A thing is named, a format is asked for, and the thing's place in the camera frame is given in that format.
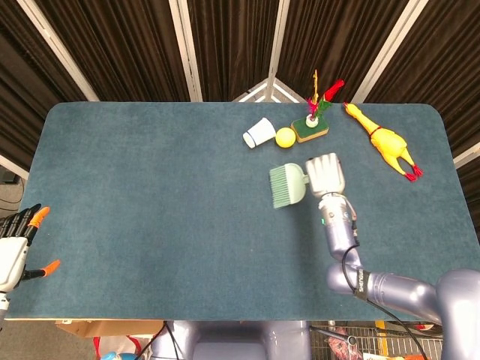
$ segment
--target tennis ball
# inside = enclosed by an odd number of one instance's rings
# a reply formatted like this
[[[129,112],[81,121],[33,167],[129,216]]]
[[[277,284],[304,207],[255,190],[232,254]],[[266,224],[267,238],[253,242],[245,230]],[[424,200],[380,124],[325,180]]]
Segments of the tennis ball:
[[[289,148],[293,146],[293,144],[295,144],[295,139],[295,131],[289,127],[282,127],[277,131],[277,135],[275,136],[275,142],[281,148]]]

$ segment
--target cardboard box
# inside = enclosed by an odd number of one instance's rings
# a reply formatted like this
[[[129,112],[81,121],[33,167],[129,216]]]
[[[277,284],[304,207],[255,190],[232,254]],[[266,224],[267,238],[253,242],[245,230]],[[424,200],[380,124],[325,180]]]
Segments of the cardboard box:
[[[55,321],[61,330],[79,338],[119,335],[155,335],[164,325],[163,320],[72,320]]]

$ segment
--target dark brown curtain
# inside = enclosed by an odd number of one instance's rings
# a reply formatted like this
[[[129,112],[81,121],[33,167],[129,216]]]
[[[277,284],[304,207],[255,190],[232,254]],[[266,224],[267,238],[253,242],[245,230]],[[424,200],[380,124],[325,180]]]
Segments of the dark brown curtain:
[[[189,101],[168,1],[37,0],[102,101]]]
[[[188,0],[204,101],[231,101],[269,75],[278,0]]]
[[[407,0],[295,0],[290,2],[277,77],[304,98],[336,79],[345,86],[334,101],[356,93]]]
[[[85,97],[17,1],[0,1],[0,29],[0,154],[29,170],[48,111]]]
[[[480,1],[429,1],[367,102],[425,103],[454,156],[480,141]]]
[[[480,243],[480,157],[458,169],[458,178]]]

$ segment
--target white paper cup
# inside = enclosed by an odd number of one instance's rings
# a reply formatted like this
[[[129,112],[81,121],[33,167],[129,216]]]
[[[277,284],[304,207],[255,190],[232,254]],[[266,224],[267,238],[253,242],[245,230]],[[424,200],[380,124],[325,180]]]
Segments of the white paper cup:
[[[250,130],[243,134],[243,140],[245,140],[250,149],[253,149],[255,146],[273,139],[276,133],[272,123],[267,118],[262,118],[262,120],[258,121]]]

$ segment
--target blue table mat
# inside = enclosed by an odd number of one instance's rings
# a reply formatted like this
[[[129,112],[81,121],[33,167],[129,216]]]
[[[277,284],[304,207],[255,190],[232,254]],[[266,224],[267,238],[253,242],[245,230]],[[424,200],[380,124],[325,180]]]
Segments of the blue table mat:
[[[374,320],[383,313],[326,287],[334,260],[308,191],[274,210],[269,170],[336,152],[358,212],[365,268],[435,284],[477,269],[480,250],[442,119],[424,104],[361,104],[408,142],[423,178],[381,158],[340,104],[326,136],[249,149],[262,117],[276,129],[306,104],[62,103],[50,110],[22,207],[51,207],[28,269],[62,261],[11,294],[12,318]],[[411,172],[406,163],[405,170]]]

